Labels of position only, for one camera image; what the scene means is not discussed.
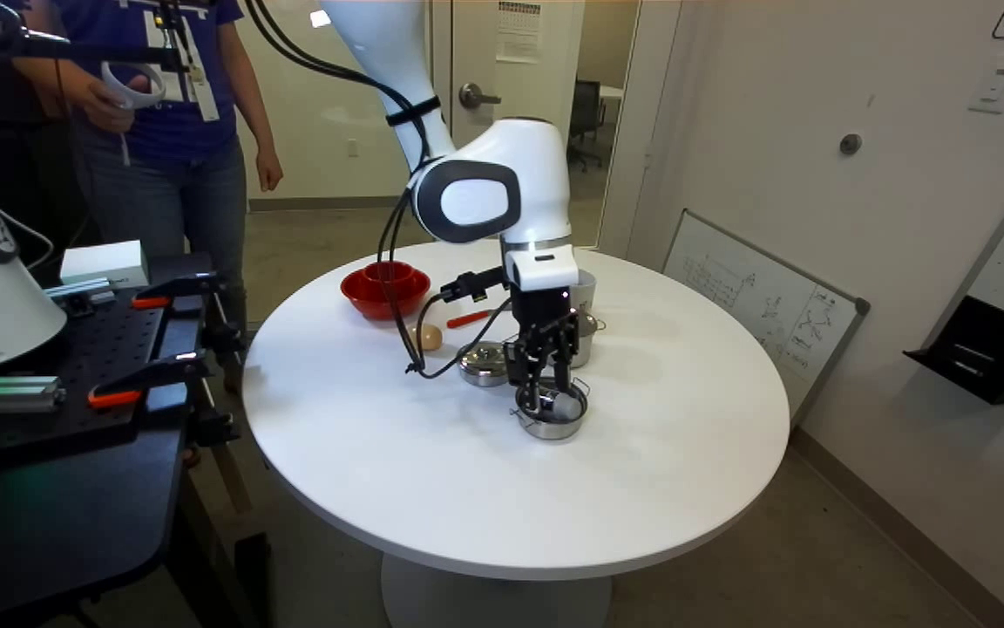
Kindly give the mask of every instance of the pants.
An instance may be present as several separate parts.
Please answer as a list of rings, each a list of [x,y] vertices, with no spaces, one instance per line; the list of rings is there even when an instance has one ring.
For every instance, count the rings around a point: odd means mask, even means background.
[[[147,163],[121,158],[121,141],[72,130],[77,177],[100,240],[135,235],[143,255],[209,255],[223,291],[223,306],[246,331],[245,294],[245,235],[246,235],[246,173],[232,141],[200,163]]]

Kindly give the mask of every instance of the round white table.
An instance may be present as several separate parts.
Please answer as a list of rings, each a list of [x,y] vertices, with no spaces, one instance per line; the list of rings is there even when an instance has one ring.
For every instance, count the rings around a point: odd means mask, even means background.
[[[498,243],[417,243],[398,257],[424,270],[437,291],[498,264]],[[395,326],[359,317],[338,294],[372,257],[297,291],[250,343],[245,408],[263,455],[310,509],[387,554],[395,626],[443,626],[424,614],[498,621],[519,608],[510,601],[519,591],[588,608],[572,626],[601,626],[610,574],[726,531],[783,456],[781,376],[737,317],[652,270],[596,251],[575,257],[596,277],[604,329],[575,369],[588,395],[586,423],[560,443],[519,424],[514,386],[474,386],[460,369],[440,380],[404,374]],[[428,321],[484,303],[440,303]],[[474,331],[446,331],[428,365]],[[514,331],[503,315],[489,338]]]

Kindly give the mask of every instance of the floor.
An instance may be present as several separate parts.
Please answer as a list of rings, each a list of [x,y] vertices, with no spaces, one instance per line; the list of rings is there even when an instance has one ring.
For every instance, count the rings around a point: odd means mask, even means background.
[[[575,240],[596,237],[601,181],[575,181]],[[362,257],[385,206],[256,210],[250,317],[324,270]],[[280,628],[387,628],[381,554],[294,502],[272,466],[232,443],[250,509],[232,509],[213,456],[192,472],[223,541],[267,534]],[[82,608],[100,628],[192,628],[168,571]],[[926,571],[890,543],[796,448],[767,495],[722,536],[659,570],[613,578],[610,628],[977,628]]]

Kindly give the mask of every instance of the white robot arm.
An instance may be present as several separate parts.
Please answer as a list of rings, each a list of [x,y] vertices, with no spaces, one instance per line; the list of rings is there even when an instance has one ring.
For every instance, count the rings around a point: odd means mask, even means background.
[[[586,395],[572,385],[572,287],[580,264],[567,224],[567,163],[551,122],[498,117],[452,145],[423,57],[423,0],[324,0],[359,67],[404,100],[385,94],[410,171],[410,210],[440,240],[503,237],[519,338],[507,349],[515,402],[534,435],[572,435]]]

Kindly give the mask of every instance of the table base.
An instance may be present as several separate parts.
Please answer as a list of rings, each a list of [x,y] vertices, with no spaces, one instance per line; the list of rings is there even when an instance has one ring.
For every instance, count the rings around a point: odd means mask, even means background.
[[[437,571],[387,554],[385,605],[390,628],[604,628],[610,578],[503,583]]]

